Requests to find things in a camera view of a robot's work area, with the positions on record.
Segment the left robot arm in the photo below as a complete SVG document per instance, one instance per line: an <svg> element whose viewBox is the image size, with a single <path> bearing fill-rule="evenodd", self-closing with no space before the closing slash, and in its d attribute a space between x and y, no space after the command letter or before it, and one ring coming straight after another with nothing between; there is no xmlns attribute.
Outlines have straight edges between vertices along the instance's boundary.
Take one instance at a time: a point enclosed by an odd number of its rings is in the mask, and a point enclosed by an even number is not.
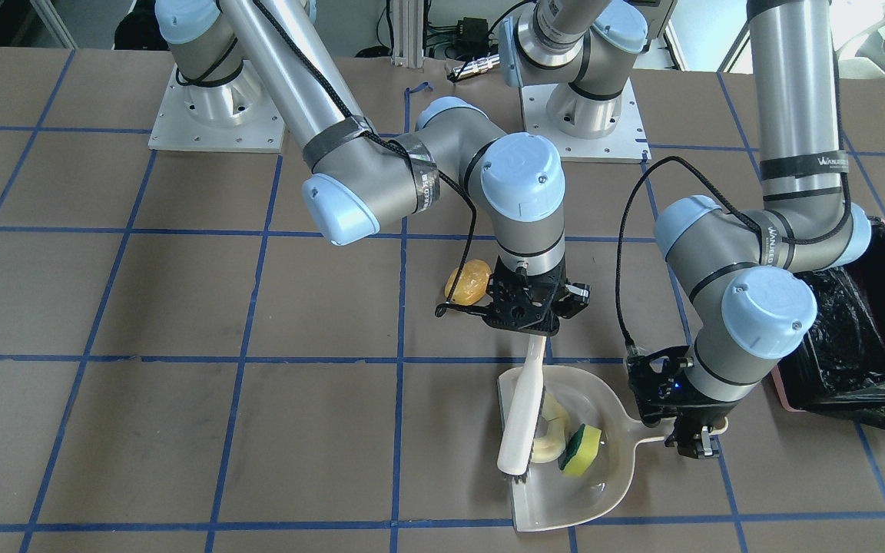
<svg viewBox="0 0 885 553"><path fill-rule="evenodd" d="M690 346L665 349L659 375L628 347L640 419L673 418L666 445L719 455L711 434L781 358L801 344L817 305L800 272L853 262L870 221L850 199L840 139L838 70L827 1L748 1L760 125L760 210L723 196L674 202L657 218L661 256L702 327ZM592 144L615 132L635 59L648 42L643 14L625 1L538 1L499 23L506 84L551 85L548 120Z"/></svg>

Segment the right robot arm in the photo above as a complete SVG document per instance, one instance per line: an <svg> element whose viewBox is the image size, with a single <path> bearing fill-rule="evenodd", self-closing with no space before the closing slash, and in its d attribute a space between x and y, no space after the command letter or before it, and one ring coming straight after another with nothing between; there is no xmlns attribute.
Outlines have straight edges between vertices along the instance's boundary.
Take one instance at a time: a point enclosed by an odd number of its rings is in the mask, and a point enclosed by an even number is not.
<svg viewBox="0 0 885 553"><path fill-rule="evenodd" d="M447 288L436 317L454 310L495 329L554 336L590 302L566 276L558 148L509 134L457 97L432 101L413 132L386 139L360 108L299 1L157 1L159 34L181 85L215 88L251 63L300 147L304 202L326 240L345 246L422 213L450 194L487 214L499 256L489 303L460 305Z"/></svg>

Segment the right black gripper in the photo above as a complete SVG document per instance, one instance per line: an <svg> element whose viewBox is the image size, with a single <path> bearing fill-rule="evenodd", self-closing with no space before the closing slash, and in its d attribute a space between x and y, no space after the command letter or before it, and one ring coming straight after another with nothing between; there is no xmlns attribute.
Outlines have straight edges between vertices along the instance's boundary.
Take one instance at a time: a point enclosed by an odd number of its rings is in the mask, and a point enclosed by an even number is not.
<svg viewBox="0 0 885 553"><path fill-rule="evenodd" d="M583 283L565 282L565 261L551 270L530 276L510 269L501 259L496 261L489 277L488 306L442 302L436 305L435 316L442 318L454 311L487 318L487 326L528 335L555 336L561 329L554 301L562 298L562 317L575 317L590 304L590 287Z"/></svg>

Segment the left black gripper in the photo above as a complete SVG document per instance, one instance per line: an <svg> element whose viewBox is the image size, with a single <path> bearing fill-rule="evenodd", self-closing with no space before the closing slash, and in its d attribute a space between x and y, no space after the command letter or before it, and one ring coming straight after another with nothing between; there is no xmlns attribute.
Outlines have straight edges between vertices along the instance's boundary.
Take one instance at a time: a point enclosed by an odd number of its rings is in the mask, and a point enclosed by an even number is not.
<svg viewBox="0 0 885 553"><path fill-rule="evenodd" d="M717 437L722 429L718 425L728 415L728 405L709 398L688 381L688 369L698 368L690 346L670 346L653 353L628 346L625 367L641 422L656 427L664 418L675 418L666 447L677 449L678 454L694 454L696 459L720 458Z"/></svg>

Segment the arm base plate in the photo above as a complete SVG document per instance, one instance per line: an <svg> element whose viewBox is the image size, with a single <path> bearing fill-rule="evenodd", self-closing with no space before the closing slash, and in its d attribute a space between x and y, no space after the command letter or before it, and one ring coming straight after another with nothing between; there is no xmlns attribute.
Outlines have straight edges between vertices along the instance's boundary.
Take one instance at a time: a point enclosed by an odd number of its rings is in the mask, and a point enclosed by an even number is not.
<svg viewBox="0 0 885 553"><path fill-rule="evenodd" d="M519 92L525 129L551 141L562 160L618 164L651 160L631 81L618 97L607 101L581 97L568 84L527 85Z"/></svg>
<svg viewBox="0 0 885 553"><path fill-rule="evenodd" d="M235 80L184 87L170 73L148 147L197 153L280 153L286 130L250 61Z"/></svg>

